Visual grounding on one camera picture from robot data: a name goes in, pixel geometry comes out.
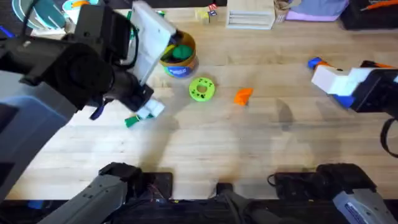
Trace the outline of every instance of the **green donut toy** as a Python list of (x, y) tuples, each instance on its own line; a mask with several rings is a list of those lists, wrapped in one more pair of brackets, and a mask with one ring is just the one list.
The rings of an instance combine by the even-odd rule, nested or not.
[[(206, 91), (200, 92), (198, 90), (199, 86), (206, 87)], [(196, 78), (189, 85), (189, 94), (194, 100), (199, 102), (206, 102), (210, 100), (213, 97), (215, 91), (216, 87), (214, 83), (208, 78)]]

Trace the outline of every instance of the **cable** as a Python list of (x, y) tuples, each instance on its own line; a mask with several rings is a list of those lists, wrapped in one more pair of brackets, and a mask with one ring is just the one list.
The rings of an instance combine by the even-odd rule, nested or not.
[(130, 21), (130, 25), (132, 28), (132, 32), (134, 33), (134, 38), (136, 40), (136, 49), (134, 51), (134, 58), (132, 59), (132, 61), (126, 65), (121, 65), (121, 64), (116, 64), (119, 68), (125, 69), (125, 70), (129, 70), (130, 68), (134, 67), (136, 65), (137, 62), (137, 58), (138, 58), (138, 46), (139, 46), (139, 38), (138, 38), (138, 30), (137, 27), (135, 27), (135, 25)]
[(390, 118), (383, 124), (383, 128), (381, 129), (381, 132), (380, 132), (380, 143), (381, 143), (381, 146), (383, 147), (383, 149), (388, 154), (390, 154), (390, 156), (392, 156), (394, 158), (398, 158), (398, 154), (391, 152), (388, 147), (388, 143), (387, 143), (388, 130), (390, 130), (390, 127), (395, 120), (396, 120), (395, 118)]
[(155, 185), (149, 184), (148, 186), (149, 186), (149, 187), (152, 187), (152, 188), (156, 191), (156, 193), (159, 194), (163, 199), (166, 199), (166, 198), (163, 196), (162, 192), (160, 192), (160, 190), (159, 190)]
[(29, 17), (32, 14), (33, 11), (33, 7), (39, 2), (40, 0), (33, 0), (32, 3), (29, 5), (29, 7), (27, 8), (27, 11), (25, 12), (25, 18), (24, 21), (22, 23), (22, 30), (21, 30), (21, 36), (22, 35), (26, 35), (26, 29), (27, 29), (27, 23), (29, 21)]

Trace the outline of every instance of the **orange toy piece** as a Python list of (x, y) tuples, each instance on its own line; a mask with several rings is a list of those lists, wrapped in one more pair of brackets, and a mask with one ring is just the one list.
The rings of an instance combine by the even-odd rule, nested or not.
[(248, 103), (249, 97), (253, 93), (252, 88), (244, 88), (236, 93), (234, 103), (245, 106)]
[(90, 4), (90, 3), (88, 1), (76, 1), (76, 2), (72, 3), (72, 8), (80, 7), (85, 4)]

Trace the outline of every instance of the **wooden tabletop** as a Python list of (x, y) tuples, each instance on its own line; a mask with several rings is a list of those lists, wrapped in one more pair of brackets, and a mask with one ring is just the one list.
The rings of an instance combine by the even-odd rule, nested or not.
[[(398, 66), (398, 33), (350, 32), (334, 22), (232, 30), (224, 28), (224, 12), (203, 26), (193, 9), (166, 10), (194, 37), (200, 65), (188, 79), (156, 67), (149, 85), (165, 111), (128, 129), (124, 119), (131, 113), (120, 103), (108, 105), (97, 121), (88, 119), (94, 109), (85, 108), (39, 152), (8, 198), (69, 199), (110, 162), (173, 172), (174, 198), (207, 198), (219, 180), (234, 182), (247, 197), (275, 198), (266, 177), (277, 170), (349, 162), (365, 170), (383, 197), (398, 198), (398, 160), (378, 138), (388, 116), (340, 108), (311, 83), (307, 68), (316, 56), (342, 69), (363, 60)], [(190, 98), (195, 77), (216, 83), (210, 101)], [(240, 88), (254, 88), (247, 106), (233, 103)], [(393, 126), (393, 150), (397, 134)]]

